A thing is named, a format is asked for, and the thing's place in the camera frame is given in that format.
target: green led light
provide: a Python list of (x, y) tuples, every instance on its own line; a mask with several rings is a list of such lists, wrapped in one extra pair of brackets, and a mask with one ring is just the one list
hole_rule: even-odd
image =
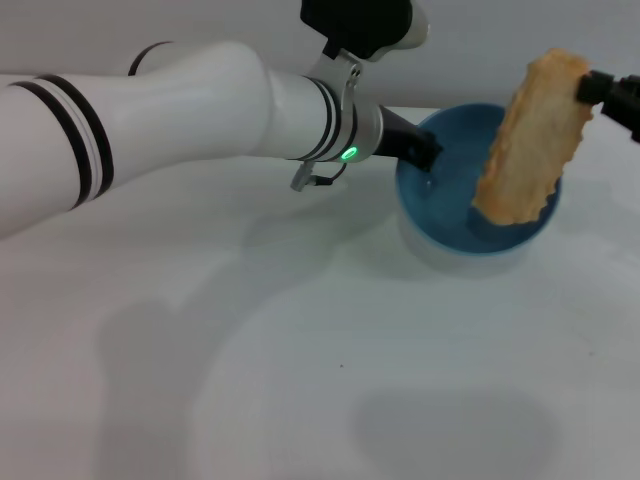
[(351, 147), (349, 150), (347, 150), (342, 154), (341, 158), (343, 161), (347, 161), (351, 157), (353, 157), (356, 153), (358, 153), (358, 147)]

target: bowl rim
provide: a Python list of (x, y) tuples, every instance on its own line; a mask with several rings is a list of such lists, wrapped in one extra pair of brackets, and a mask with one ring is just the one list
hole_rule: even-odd
[[(490, 107), (492, 109), (495, 108), (499, 108), (500, 110), (502, 110), (503, 112), (506, 111), (506, 109), (498, 104), (495, 103), (486, 103), (486, 102), (478, 102), (478, 103), (464, 103), (462, 105), (456, 105), (455, 107), (448, 107), (448, 108), (441, 108), (433, 113), (431, 113), (430, 115), (428, 115), (424, 120), (422, 120), (419, 124), (418, 127), (422, 128), (426, 125), (427, 122), (429, 122), (430, 120), (433, 120), (435, 117), (437, 117), (438, 115), (444, 113), (444, 112), (450, 112), (452, 110), (457, 110), (457, 109), (461, 109), (461, 108), (469, 108), (469, 107)], [(401, 207), (401, 214), (404, 215), (405, 219), (409, 221), (409, 224), (413, 227), (413, 229), (418, 232), (418, 234), (426, 239), (429, 243), (449, 252), (449, 253), (454, 253), (456, 255), (461, 255), (461, 256), (465, 256), (465, 257), (495, 257), (495, 256), (499, 256), (499, 255), (504, 255), (506, 253), (512, 252), (513, 250), (517, 250), (523, 246), (525, 246), (526, 244), (528, 244), (529, 242), (531, 242), (534, 238), (536, 238), (538, 235), (540, 235), (540, 233), (542, 233), (542, 231), (547, 227), (547, 225), (549, 224), (549, 222), (551, 221), (551, 219), (554, 217), (556, 210), (558, 209), (558, 204), (560, 203), (560, 198), (562, 195), (562, 177), (560, 177), (558, 179), (558, 182), (556, 183), (556, 191), (554, 193), (554, 195), (556, 196), (556, 201), (553, 203), (553, 205), (551, 205), (551, 211), (549, 212), (549, 214), (547, 215), (546, 220), (539, 226), (539, 228), (529, 237), (526, 238), (525, 240), (522, 240), (520, 243), (516, 243), (515, 245), (510, 246), (509, 248), (503, 249), (503, 250), (496, 250), (494, 252), (469, 252), (467, 250), (458, 250), (455, 249), (453, 247), (450, 247), (449, 245), (445, 245), (444, 243), (439, 242), (438, 240), (436, 240), (435, 238), (433, 238), (432, 236), (430, 236), (429, 234), (427, 234), (427, 232), (425, 232), (422, 228), (420, 228), (418, 226), (418, 224), (415, 222), (415, 220), (412, 218), (412, 216), (409, 214), (409, 210), (407, 209), (407, 205), (404, 201), (404, 198), (402, 197), (401, 193), (400, 193), (400, 183), (399, 183), (399, 179), (398, 179), (398, 170), (400, 168), (400, 164), (404, 162), (404, 160), (402, 160), (401, 158), (398, 158), (398, 161), (396, 163), (396, 170), (395, 170), (395, 185), (396, 185), (396, 198), (398, 199), (398, 201), (400, 202), (400, 207)]]

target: cable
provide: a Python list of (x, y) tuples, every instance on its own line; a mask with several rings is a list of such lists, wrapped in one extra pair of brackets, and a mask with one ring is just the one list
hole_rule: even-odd
[(333, 182), (335, 182), (338, 178), (340, 178), (346, 169), (347, 169), (347, 164), (343, 163), (342, 168), (340, 168), (340, 170), (338, 170), (338, 173), (336, 173), (333, 177), (321, 177), (319, 175), (312, 175), (311, 178), (309, 179), (309, 185), (322, 186), (322, 187), (333, 185)]
[(346, 169), (347, 169), (347, 164), (343, 163), (342, 168), (338, 171), (338, 173), (336, 173), (333, 177), (331, 177), (331, 181), (335, 182), (337, 179), (339, 179)]

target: white wall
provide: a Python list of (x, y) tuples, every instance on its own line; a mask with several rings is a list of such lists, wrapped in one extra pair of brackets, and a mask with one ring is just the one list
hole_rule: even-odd
[[(363, 81), (386, 104), (503, 102), (524, 65), (552, 46), (602, 70), (640, 73), (637, 0), (418, 1), (431, 19), (430, 42), (392, 53)], [(233, 38), (304, 73), (323, 41), (300, 22), (299, 7), (299, 0), (2, 0), (0, 72), (100, 73), (156, 41)]]

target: fried snack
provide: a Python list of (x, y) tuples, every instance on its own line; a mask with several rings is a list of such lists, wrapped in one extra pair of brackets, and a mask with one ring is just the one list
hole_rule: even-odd
[(529, 64), (491, 147), (473, 205), (497, 225), (535, 221), (593, 118), (575, 99), (589, 63), (561, 49)]

